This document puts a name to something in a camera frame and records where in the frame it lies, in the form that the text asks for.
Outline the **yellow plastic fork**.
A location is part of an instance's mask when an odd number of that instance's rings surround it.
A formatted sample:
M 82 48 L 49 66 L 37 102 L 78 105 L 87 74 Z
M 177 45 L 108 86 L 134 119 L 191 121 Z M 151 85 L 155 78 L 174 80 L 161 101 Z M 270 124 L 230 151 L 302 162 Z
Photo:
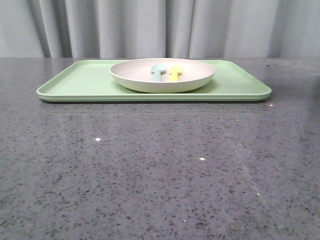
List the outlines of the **yellow plastic fork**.
M 182 74 L 182 67 L 180 65 L 173 65 L 170 70 L 170 82 L 178 82 Z

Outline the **white round plate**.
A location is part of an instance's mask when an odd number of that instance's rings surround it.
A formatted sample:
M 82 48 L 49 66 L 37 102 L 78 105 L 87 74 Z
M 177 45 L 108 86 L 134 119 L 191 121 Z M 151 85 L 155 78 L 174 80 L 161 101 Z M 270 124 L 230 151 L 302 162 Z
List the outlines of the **white round plate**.
M 151 68 L 162 64 L 166 72 L 162 81 L 152 81 Z M 182 67 L 179 81 L 171 82 L 170 71 L 174 65 Z M 113 65 L 110 74 L 121 86 L 144 93 L 181 93 L 206 85 L 216 73 L 216 68 L 205 62 L 182 58 L 142 58 L 126 60 Z

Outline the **pale blue plastic spoon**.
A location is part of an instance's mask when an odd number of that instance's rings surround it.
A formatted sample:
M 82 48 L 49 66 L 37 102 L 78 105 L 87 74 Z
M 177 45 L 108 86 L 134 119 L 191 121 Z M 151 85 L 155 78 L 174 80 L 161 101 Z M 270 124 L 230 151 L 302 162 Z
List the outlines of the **pale blue plastic spoon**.
M 166 67 L 163 64 L 157 63 L 151 67 L 151 73 L 153 74 L 153 82 L 161 82 L 162 74 L 166 72 Z

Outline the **light green plastic tray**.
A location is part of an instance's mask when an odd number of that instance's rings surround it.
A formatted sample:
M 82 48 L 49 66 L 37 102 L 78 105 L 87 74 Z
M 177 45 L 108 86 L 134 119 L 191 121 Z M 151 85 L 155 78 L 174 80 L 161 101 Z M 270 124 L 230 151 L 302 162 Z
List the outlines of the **light green plastic tray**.
M 49 102 L 171 102 L 171 101 L 262 101 L 271 88 L 235 63 L 226 60 L 198 60 L 216 68 L 202 87 L 178 93 L 147 93 L 118 84 L 110 68 L 126 60 L 77 61 L 37 89 Z

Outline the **grey pleated curtain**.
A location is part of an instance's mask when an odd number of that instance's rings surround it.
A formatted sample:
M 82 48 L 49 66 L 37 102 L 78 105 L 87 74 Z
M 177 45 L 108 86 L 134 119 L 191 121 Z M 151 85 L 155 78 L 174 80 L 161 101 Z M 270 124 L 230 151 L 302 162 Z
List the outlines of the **grey pleated curtain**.
M 3 0 L 0 55 L 318 58 L 317 0 Z

